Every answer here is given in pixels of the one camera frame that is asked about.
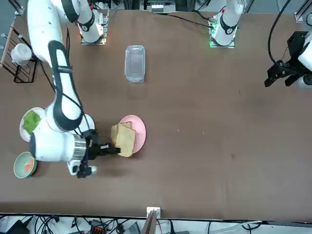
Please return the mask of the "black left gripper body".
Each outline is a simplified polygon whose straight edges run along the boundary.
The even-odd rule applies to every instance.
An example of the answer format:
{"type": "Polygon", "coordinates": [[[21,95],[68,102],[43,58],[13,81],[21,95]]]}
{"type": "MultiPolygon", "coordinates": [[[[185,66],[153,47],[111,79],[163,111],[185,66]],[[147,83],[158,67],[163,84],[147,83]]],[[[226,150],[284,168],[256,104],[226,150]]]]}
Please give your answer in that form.
{"type": "Polygon", "coordinates": [[[298,56],[303,50],[307,34],[307,31],[295,31],[287,40],[291,60],[298,59],[298,56]]]}

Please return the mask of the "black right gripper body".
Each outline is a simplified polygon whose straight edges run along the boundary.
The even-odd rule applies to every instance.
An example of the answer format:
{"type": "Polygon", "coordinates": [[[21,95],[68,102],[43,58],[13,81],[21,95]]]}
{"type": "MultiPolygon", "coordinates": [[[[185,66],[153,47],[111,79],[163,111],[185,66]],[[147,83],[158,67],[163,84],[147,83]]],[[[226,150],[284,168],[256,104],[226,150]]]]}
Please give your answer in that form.
{"type": "Polygon", "coordinates": [[[86,149],[85,157],[87,160],[94,160],[97,156],[99,156],[101,153],[101,147],[99,144],[93,144],[92,146],[88,146],[86,149]]]}

